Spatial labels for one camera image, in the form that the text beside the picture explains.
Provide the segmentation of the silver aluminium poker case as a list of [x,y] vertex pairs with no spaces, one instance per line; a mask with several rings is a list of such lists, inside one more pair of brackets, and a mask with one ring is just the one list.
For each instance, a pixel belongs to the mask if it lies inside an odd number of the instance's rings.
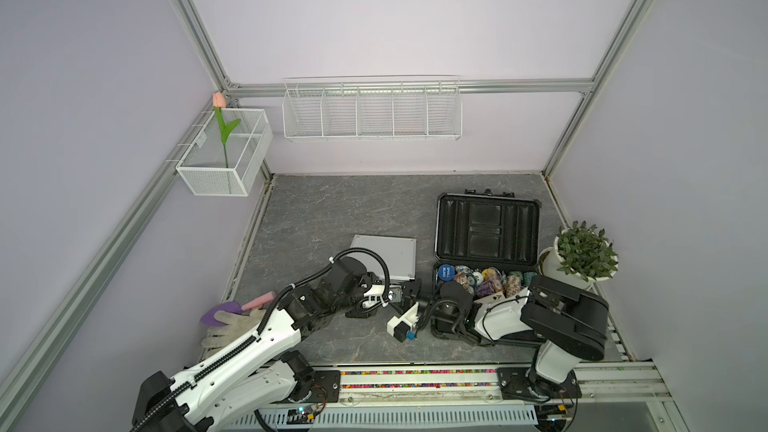
[[365,248],[378,254],[386,263],[392,282],[416,278],[415,238],[356,234],[352,248]]

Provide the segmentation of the dark grey poker case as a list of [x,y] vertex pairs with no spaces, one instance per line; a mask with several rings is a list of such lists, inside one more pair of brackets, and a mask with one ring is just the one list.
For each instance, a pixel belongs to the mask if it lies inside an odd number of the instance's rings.
[[[436,277],[442,264],[467,266],[475,270],[477,279],[484,269],[496,268],[503,274],[503,285],[508,273],[521,272],[525,287],[529,286],[536,273],[540,207],[538,200],[518,199],[512,193],[442,194],[437,206],[432,298],[445,283]],[[505,290],[485,298],[470,295],[478,304],[509,298]]]

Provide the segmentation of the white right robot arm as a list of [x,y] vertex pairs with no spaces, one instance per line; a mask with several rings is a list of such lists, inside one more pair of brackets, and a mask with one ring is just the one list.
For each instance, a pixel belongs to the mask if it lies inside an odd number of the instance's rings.
[[608,318],[600,296],[536,274],[517,294],[487,304],[476,303],[461,284],[445,282],[419,313],[417,328],[478,347],[532,347],[529,366],[502,367],[497,378],[505,400],[544,404],[582,397],[574,368],[604,359]]

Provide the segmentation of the blue small blind button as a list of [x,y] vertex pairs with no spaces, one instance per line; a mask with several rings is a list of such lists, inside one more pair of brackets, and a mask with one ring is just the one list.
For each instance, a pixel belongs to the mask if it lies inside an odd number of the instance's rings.
[[456,275],[455,268],[450,264],[442,264],[436,271],[436,277],[443,282],[450,282]]

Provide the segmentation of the orange blue chip stack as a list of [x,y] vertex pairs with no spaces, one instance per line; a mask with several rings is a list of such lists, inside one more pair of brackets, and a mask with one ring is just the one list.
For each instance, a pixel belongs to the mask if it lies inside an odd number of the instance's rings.
[[506,275],[504,290],[506,297],[515,297],[525,288],[524,274],[513,271]]

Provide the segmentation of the white plant pot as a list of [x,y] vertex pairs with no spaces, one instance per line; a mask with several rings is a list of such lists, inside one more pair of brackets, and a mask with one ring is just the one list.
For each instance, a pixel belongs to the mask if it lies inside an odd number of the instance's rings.
[[556,236],[553,245],[539,254],[538,271],[542,275],[583,290],[594,290],[597,284],[609,281],[616,275],[616,271],[612,271],[607,276],[594,278],[579,273],[566,272],[561,269],[563,258],[559,254],[558,247],[559,237]]

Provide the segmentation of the green potted plant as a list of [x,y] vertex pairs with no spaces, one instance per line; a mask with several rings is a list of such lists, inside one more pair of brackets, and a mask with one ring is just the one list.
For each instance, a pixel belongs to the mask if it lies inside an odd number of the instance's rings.
[[562,228],[557,236],[562,270],[594,278],[607,276],[612,271],[617,273],[618,254],[607,239],[606,231],[596,224],[575,221],[570,227]]

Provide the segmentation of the pink purple toy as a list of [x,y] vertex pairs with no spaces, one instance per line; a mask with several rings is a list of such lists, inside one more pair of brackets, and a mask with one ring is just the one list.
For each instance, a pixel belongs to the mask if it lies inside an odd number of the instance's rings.
[[233,325],[241,318],[249,317],[254,311],[264,310],[275,298],[276,293],[271,291],[244,304],[237,301],[224,302],[208,310],[200,322],[209,327]]

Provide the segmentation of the pink artificial tulip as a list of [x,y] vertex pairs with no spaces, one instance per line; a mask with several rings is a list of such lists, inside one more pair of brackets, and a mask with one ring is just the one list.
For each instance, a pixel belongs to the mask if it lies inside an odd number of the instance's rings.
[[220,136],[220,142],[223,149],[225,166],[229,167],[229,155],[228,155],[227,143],[231,134],[240,125],[241,120],[234,119],[230,122],[227,122],[225,120],[223,109],[227,106],[227,102],[222,92],[215,92],[213,94],[212,104],[213,104],[214,116],[219,128],[219,136]]

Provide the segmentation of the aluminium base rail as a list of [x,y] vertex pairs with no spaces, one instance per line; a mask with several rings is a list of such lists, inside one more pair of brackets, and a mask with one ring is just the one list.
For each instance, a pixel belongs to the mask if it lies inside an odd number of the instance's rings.
[[523,364],[372,367],[267,365],[230,391],[198,380],[179,395],[182,418],[202,431],[438,431],[527,426],[569,431],[595,404],[637,403],[657,431],[688,426],[656,366],[597,362],[576,367],[550,397],[533,398]]

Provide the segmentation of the aluminium horizontal frame bar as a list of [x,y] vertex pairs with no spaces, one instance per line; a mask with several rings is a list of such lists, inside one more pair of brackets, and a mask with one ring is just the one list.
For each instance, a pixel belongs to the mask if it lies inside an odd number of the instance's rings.
[[596,85],[589,78],[460,79],[454,76],[386,76],[285,79],[279,83],[240,84],[228,94],[233,99],[278,98],[287,92],[379,92],[457,90],[460,94],[588,93]]

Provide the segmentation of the white mesh wall basket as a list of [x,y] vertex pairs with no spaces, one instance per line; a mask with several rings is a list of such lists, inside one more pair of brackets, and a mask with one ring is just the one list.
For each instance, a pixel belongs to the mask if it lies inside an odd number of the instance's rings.
[[265,110],[214,109],[181,155],[176,172],[196,196],[246,197],[272,139]]

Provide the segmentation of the aluminium frame corner post left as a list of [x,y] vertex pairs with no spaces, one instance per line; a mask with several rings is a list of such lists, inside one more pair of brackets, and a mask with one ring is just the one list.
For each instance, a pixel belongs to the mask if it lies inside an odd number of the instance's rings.
[[239,105],[239,100],[232,95],[238,85],[232,82],[225,72],[223,63],[215,50],[194,1],[169,1],[214,89],[224,93],[228,105]]

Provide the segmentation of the aluminium frame corner post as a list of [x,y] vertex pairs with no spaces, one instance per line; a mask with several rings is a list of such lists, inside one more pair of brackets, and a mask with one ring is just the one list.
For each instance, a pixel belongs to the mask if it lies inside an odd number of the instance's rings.
[[628,48],[633,36],[639,29],[654,1],[655,0],[630,1],[616,32],[610,40],[609,45],[593,74],[593,85],[591,86],[591,89],[588,92],[581,93],[581,99],[578,102],[578,105],[574,109],[571,118],[567,122],[542,170],[542,177],[547,184],[552,182],[552,178],[565,157],[571,142],[576,137],[576,134],[586,119],[589,111],[608,83],[611,73],[617,67],[618,62]]
[[228,105],[239,105],[239,100],[232,95],[238,85],[232,82],[225,72],[223,63],[215,50],[194,1],[169,1],[214,89],[224,93]]

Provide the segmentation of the aluminium frame corner post right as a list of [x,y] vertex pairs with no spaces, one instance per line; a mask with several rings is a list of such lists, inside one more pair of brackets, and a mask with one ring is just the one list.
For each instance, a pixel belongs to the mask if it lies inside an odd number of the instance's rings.
[[552,178],[565,157],[571,142],[576,137],[576,134],[586,119],[589,111],[608,83],[611,73],[617,67],[618,62],[628,48],[633,36],[639,29],[654,1],[655,0],[630,1],[616,32],[610,40],[609,45],[593,74],[593,85],[591,86],[591,89],[588,92],[581,93],[581,99],[578,102],[578,105],[574,109],[571,118],[567,122],[542,170],[542,177],[547,184],[552,182]]

